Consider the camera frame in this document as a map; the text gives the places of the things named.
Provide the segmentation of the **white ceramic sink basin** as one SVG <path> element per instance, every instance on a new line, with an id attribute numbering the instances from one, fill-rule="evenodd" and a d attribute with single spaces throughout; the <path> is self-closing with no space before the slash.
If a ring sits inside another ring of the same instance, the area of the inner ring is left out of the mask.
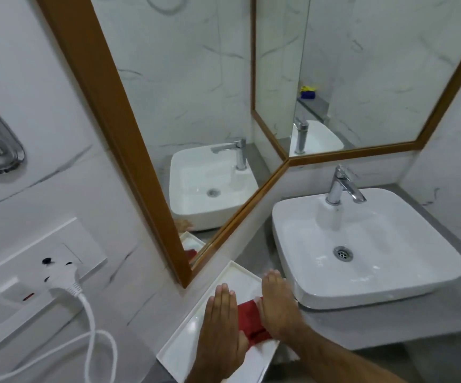
<path id="1" fill-rule="evenodd" d="M 461 255 L 411 205 L 392 191 L 363 188 L 367 202 L 343 193 L 279 201 L 273 233 L 296 300 L 333 310 L 421 296 L 461 278 Z M 338 260 L 337 246 L 354 253 Z"/>

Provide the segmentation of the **person's left forearm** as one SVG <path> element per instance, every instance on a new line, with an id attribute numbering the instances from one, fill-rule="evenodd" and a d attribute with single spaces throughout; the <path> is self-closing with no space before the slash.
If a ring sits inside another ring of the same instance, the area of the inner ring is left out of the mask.
<path id="1" fill-rule="evenodd" d="M 222 383 L 231 377 L 233 373 L 223 373 L 210 366 L 193 366 L 184 383 Z"/>

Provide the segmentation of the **person's left hand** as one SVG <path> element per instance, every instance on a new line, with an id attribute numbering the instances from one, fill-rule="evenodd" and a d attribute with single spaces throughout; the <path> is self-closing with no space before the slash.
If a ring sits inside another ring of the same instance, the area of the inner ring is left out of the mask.
<path id="1" fill-rule="evenodd" d="M 244 362 L 236 361 L 239 332 L 235 292 L 226 283 L 217 285 L 205 307 L 194 366 L 235 372 Z"/>

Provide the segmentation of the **large wooden framed mirror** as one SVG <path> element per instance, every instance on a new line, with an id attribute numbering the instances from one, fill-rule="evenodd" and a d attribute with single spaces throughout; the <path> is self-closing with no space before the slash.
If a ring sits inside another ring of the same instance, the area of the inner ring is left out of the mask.
<path id="1" fill-rule="evenodd" d="M 150 234 L 179 289 L 193 289 L 228 239 L 265 204 L 289 169 L 269 168 L 255 144 L 251 115 L 250 0 L 36 0 L 97 121 Z M 170 191 L 173 160 L 246 138 L 247 170 L 236 151 L 190 163 L 188 178 L 221 160 L 211 173 L 257 187 L 222 222 L 202 229 L 178 210 Z"/>

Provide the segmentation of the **white power plug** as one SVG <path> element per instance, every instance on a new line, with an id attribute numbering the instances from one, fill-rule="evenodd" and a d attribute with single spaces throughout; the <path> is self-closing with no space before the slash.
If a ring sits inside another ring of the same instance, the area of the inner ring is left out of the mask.
<path id="1" fill-rule="evenodd" d="M 44 283 L 48 289 L 59 289 L 67 292 L 74 298 L 82 294 L 79 283 L 78 266 L 73 262 L 50 263 L 45 267 Z"/>

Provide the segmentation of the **red cloth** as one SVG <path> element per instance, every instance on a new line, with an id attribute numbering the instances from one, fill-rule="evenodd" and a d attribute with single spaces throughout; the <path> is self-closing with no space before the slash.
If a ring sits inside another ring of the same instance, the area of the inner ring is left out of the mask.
<path id="1" fill-rule="evenodd" d="M 239 330 L 246 335 L 248 340 L 248 350 L 273 339 L 261 323 L 255 300 L 249 300 L 238 305 L 238 319 Z"/>

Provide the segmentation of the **white rectangular tray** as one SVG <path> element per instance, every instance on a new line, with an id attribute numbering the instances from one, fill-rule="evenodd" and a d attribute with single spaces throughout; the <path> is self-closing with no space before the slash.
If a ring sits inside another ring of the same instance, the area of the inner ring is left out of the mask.
<path id="1" fill-rule="evenodd" d="M 157 354 L 158 361 L 177 383 L 184 383 L 193 366 L 207 300 L 214 295 L 216 286 L 223 283 L 236 293 L 238 304 L 262 296 L 261 277 L 230 261 Z M 275 340 L 252 346 L 243 364 L 222 383 L 261 383 L 278 347 Z"/>

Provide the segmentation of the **small wooden framed mirror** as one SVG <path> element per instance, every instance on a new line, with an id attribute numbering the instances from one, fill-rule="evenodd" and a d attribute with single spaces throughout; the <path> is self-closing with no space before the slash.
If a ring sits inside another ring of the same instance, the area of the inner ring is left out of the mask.
<path id="1" fill-rule="evenodd" d="M 461 88 L 461 0 L 250 3 L 254 143 L 273 171 L 422 150 Z"/>

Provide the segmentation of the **chrome sink faucet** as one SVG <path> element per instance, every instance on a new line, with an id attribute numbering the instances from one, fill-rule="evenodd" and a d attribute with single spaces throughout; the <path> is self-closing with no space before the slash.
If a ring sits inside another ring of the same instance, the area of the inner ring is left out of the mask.
<path id="1" fill-rule="evenodd" d="M 356 204 L 367 202 L 366 197 L 352 180 L 352 173 L 348 168 L 337 165 L 332 177 L 330 190 L 326 196 L 326 203 L 331 206 L 341 205 L 342 193 L 348 193 Z"/>

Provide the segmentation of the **person's right forearm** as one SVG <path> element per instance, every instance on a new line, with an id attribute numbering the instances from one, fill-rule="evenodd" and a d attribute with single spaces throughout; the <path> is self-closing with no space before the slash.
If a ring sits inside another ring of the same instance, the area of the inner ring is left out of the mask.
<path id="1" fill-rule="evenodd" d="M 407 383 L 309 327 L 302 328 L 282 342 L 298 355 L 316 383 Z"/>

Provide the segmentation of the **person's right hand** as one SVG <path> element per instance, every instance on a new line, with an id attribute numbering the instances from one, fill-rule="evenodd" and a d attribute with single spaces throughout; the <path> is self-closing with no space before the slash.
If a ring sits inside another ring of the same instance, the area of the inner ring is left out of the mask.
<path id="1" fill-rule="evenodd" d="M 263 327 L 274 340 L 296 351 L 310 328 L 305 322 L 288 282 L 278 270 L 269 270 L 261 281 Z"/>

